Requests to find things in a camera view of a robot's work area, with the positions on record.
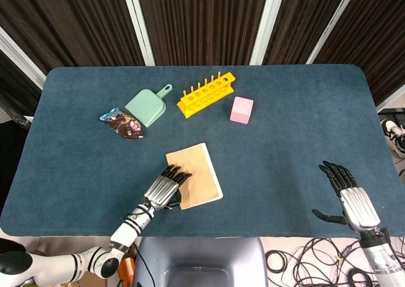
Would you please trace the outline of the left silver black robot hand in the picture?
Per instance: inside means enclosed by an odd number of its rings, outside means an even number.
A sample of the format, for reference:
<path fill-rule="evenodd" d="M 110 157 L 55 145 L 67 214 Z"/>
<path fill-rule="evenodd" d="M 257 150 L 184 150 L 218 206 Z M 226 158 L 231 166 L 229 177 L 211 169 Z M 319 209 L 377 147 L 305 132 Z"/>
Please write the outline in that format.
<path fill-rule="evenodd" d="M 191 173 L 182 172 L 181 166 L 169 165 L 156 178 L 144 195 L 145 203 L 155 210 L 172 209 L 179 207 L 182 201 L 180 187 Z"/>

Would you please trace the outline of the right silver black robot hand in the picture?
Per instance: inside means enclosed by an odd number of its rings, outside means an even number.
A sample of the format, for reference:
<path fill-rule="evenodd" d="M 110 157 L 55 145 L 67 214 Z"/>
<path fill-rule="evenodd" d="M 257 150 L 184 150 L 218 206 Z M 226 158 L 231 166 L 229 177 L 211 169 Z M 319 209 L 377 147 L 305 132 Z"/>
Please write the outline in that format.
<path fill-rule="evenodd" d="M 342 215 L 325 215 L 317 209 L 313 209 L 312 213 L 325 222 L 347 225 L 359 234 L 376 229 L 380 218 L 367 192 L 358 186 L 351 172 L 328 161 L 323 161 L 319 168 L 328 178 L 340 201 Z"/>

